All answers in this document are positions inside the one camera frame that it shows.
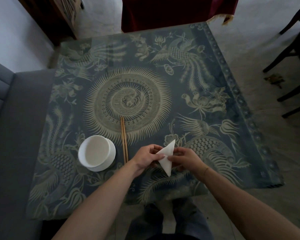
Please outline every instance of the gold fringe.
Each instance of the gold fringe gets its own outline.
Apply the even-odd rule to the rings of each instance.
[[[217,15],[213,16],[212,18],[210,18],[209,20],[207,20],[206,22],[209,23],[211,21],[214,21],[216,18],[224,18],[222,25],[227,25],[229,22],[231,22],[233,20],[233,15],[232,14],[217,14]]]

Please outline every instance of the wooden chopstick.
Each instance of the wooden chopstick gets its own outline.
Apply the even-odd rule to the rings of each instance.
[[[122,125],[123,125],[124,147],[125,147],[126,163],[127,163],[129,161],[129,156],[128,156],[126,128],[124,126],[124,117],[122,117]]]
[[[122,135],[122,148],[123,148],[124,164],[126,164],[127,160],[126,160],[126,147],[124,146],[125,145],[125,143],[124,143],[124,121],[122,119],[123,119],[123,117],[120,118],[120,120],[121,120],[121,135]]]

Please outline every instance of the red cloth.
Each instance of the red cloth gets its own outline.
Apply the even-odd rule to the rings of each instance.
[[[122,0],[123,32],[203,22],[234,14],[238,0]]]

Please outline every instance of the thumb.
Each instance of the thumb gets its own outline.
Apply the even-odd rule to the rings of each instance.
[[[181,164],[183,161],[184,156],[168,156],[168,160],[173,163]]]
[[[164,158],[164,154],[151,154],[151,159],[153,161],[158,161]]]

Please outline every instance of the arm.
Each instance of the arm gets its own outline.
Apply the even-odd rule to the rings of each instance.
[[[141,147],[128,163],[72,213],[53,240],[104,239],[116,218],[132,180],[139,176],[152,161],[164,158],[163,154],[152,154],[161,149],[159,145]]]
[[[170,156],[168,159],[188,169],[207,186],[244,238],[300,239],[299,228],[209,168],[193,150],[178,147],[174,152],[181,156]]]

